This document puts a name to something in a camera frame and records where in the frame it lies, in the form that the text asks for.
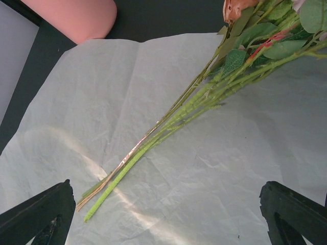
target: rose petal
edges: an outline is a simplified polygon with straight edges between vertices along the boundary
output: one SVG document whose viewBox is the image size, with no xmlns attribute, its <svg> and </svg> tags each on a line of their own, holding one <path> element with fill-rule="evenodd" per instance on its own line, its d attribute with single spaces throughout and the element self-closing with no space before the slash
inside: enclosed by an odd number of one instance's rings
<svg viewBox="0 0 327 245">
<path fill-rule="evenodd" d="M 233 23 L 241 17 L 242 10 L 254 7 L 260 0 L 225 0 L 223 16 L 226 23 Z"/>
</svg>

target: green leaf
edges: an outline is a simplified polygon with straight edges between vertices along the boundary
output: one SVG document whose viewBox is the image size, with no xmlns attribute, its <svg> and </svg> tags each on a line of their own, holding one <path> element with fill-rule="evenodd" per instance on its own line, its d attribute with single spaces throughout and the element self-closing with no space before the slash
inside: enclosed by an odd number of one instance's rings
<svg viewBox="0 0 327 245">
<path fill-rule="evenodd" d="M 234 48 L 239 48 L 240 45 L 245 47 L 255 38 L 260 36 L 265 36 L 275 30 L 277 26 L 272 23 L 261 23 L 256 24 L 248 29 L 246 29 L 236 40 Z"/>
<path fill-rule="evenodd" d="M 258 16 L 261 16 L 261 15 L 263 15 L 264 13 L 265 13 L 265 11 L 261 11 L 261 10 L 259 10 L 259 11 L 257 11 L 255 14 L 258 15 Z"/>
<path fill-rule="evenodd" d="M 257 48 L 254 48 L 251 51 L 251 55 L 254 54 L 254 52 L 256 51 Z M 259 57 L 257 57 L 254 62 L 252 63 L 252 67 L 257 67 L 259 65 L 262 65 L 264 63 L 266 63 L 268 60 L 270 60 L 269 58 L 265 57 L 264 55 L 260 55 Z"/>
<path fill-rule="evenodd" d="M 284 0 L 265 0 L 265 6 L 263 8 L 263 11 L 267 11 L 269 8 L 276 6 L 277 4 L 279 4 L 281 1 Z"/>
<path fill-rule="evenodd" d="M 217 35 L 224 35 L 224 36 L 223 36 L 223 39 L 221 40 L 221 44 L 224 43 L 224 41 L 225 41 L 225 39 L 226 39 L 226 37 L 227 37 L 227 31 L 228 31 L 227 26 L 223 26 L 223 27 L 220 29 L 220 31 L 217 33 Z"/>
<path fill-rule="evenodd" d="M 258 16 L 258 15 L 252 16 L 251 19 L 246 24 L 245 28 L 249 28 L 249 27 L 253 26 L 259 19 L 260 19 L 260 16 Z"/>
<path fill-rule="evenodd" d="M 219 72 L 221 72 L 221 70 L 223 68 L 224 68 L 224 64 L 221 64 L 221 66 L 217 67 L 212 72 L 210 72 L 209 75 L 208 75 L 208 77 L 210 77 L 212 79 L 215 75 L 217 75 Z"/>
<path fill-rule="evenodd" d="M 236 20 L 236 22 L 233 25 L 233 28 L 230 33 L 231 37 L 239 36 L 242 33 L 243 29 L 245 28 L 246 24 L 251 18 L 253 11 L 254 11 L 254 7 L 246 8 L 242 11 L 241 17 L 238 20 Z"/>
<path fill-rule="evenodd" d="M 264 52 L 264 56 L 269 59 L 280 60 L 300 50 L 306 42 L 306 40 L 277 42 L 270 49 Z"/>
<path fill-rule="evenodd" d="M 246 52 L 242 50 L 231 50 L 226 58 L 222 77 L 225 77 L 235 69 L 243 65 Z"/>
<path fill-rule="evenodd" d="M 278 4 L 267 16 L 268 20 L 278 20 L 284 17 L 284 15 L 292 8 L 291 0 L 283 0 Z"/>
<path fill-rule="evenodd" d="M 303 27 L 301 26 L 301 24 L 299 24 L 299 25 L 297 25 L 297 27 L 291 29 L 291 30 L 290 30 L 290 33 L 292 33 L 292 34 L 296 34 L 296 33 L 300 32 L 300 31 L 302 31 L 302 30 L 304 30 L 304 29 L 303 29 Z"/>
<path fill-rule="evenodd" d="M 300 9 L 300 21 L 309 33 L 327 31 L 327 1 L 306 0 Z"/>
<path fill-rule="evenodd" d="M 290 40 L 304 40 L 312 36 L 312 33 L 306 32 L 306 30 L 299 31 L 298 33 L 284 38 L 283 41 L 290 41 Z"/>
<path fill-rule="evenodd" d="M 226 57 L 226 55 L 229 53 L 229 51 L 233 48 L 234 43 L 238 37 L 230 37 L 224 41 L 224 43 L 221 45 L 221 49 L 218 55 L 218 58 L 215 60 L 215 62 L 210 67 L 210 72 L 215 70 L 217 67 L 219 67 L 222 64 L 223 58 Z"/>
</svg>

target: gray surface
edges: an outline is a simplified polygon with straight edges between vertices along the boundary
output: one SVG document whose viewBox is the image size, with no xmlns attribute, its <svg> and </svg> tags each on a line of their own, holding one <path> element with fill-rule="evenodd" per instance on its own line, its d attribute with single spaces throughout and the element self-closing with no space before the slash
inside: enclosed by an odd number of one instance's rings
<svg viewBox="0 0 327 245">
<path fill-rule="evenodd" d="M 38 27 L 0 2 L 0 124 Z"/>
<path fill-rule="evenodd" d="M 0 157 L 0 212 L 67 178 L 78 200 L 218 43 L 216 34 L 96 40 L 64 54 Z M 135 165 L 87 224 L 95 200 L 76 213 L 67 244 L 270 244 L 267 181 L 324 203 L 326 65 L 294 61 L 193 121 Z"/>
</svg>

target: pink object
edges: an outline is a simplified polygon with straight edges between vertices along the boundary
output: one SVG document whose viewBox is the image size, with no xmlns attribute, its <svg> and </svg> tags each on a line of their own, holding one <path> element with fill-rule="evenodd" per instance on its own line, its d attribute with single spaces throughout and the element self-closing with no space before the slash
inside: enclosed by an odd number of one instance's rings
<svg viewBox="0 0 327 245">
<path fill-rule="evenodd" d="M 117 16 L 113 0 L 22 0 L 76 44 L 104 38 Z"/>
</svg>

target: white tissue paper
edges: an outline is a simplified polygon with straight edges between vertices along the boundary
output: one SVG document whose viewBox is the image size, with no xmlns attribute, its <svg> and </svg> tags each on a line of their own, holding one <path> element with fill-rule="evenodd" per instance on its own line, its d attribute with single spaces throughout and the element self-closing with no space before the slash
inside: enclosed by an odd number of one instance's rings
<svg viewBox="0 0 327 245">
<path fill-rule="evenodd" d="M 70 179 L 75 200 L 112 171 L 213 55 L 221 36 L 92 40 L 66 52 L 0 158 L 0 213 Z M 67 245 L 271 244 L 267 181 L 324 204 L 327 60 L 300 58 L 148 152 Z"/>
</svg>

